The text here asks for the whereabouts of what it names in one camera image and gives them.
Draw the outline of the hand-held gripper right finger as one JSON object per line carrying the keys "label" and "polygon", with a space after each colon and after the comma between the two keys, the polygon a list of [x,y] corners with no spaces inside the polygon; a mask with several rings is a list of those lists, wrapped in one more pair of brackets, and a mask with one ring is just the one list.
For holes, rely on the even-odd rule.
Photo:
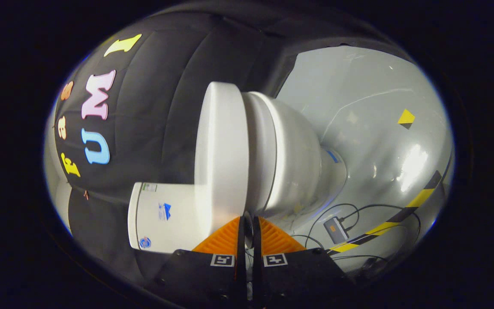
{"label": "hand-held gripper right finger", "polygon": [[323,249],[307,249],[270,221],[253,219],[253,306],[349,308],[358,289]]}

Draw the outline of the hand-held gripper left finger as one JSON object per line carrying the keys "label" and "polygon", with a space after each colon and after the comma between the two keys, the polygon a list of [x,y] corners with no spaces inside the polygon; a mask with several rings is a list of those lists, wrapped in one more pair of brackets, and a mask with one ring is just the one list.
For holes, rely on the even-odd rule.
{"label": "hand-held gripper left finger", "polygon": [[185,309],[247,308],[244,226],[245,217],[237,217],[211,235],[228,235],[217,250],[175,250],[145,289]]}

